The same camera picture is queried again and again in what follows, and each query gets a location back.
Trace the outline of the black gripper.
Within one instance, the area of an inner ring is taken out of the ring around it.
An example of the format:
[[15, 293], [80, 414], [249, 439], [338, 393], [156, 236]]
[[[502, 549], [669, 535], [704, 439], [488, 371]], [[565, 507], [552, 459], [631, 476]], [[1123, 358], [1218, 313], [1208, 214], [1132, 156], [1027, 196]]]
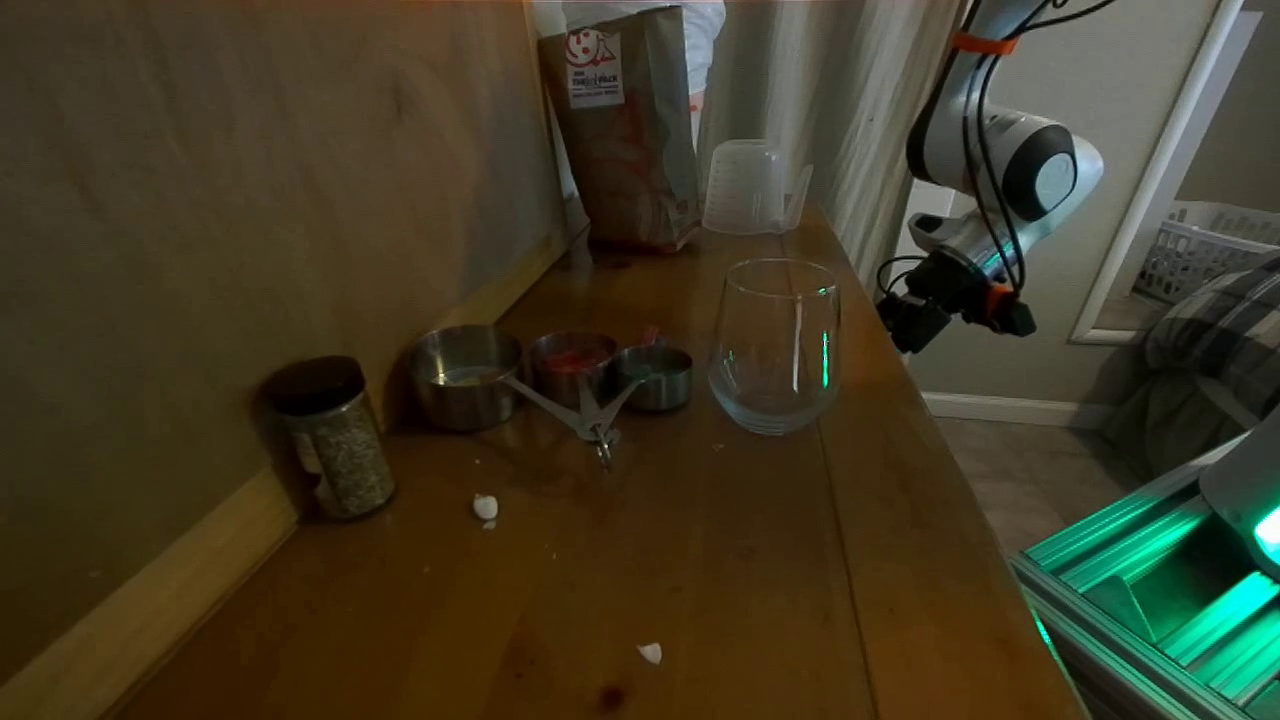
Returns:
[[977, 274], [967, 259], [930, 251], [904, 274], [904, 290], [881, 282], [877, 316], [900, 352], [930, 350], [953, 316], [1000, 338], [1032, 338], [1036, 319], [1021, 293]]

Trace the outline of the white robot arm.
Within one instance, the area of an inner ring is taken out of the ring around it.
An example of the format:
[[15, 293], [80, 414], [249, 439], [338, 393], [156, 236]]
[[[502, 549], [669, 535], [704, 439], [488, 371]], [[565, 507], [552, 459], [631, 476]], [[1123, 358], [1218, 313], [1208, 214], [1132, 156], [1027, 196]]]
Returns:
[[945, 74], [908, 134], [908, 172], [971, 199], [966, 217], [911, 214], [917, 264], [877, 313], [900, 352], [930, 350], [953, 316], [1032, 338], [1027, 251], [1102, 186], [1104, 156], [1059, 122], [994, 107], [994, 77], [1018, 42], [1069, 23], [1069, 0], [971, 0]]

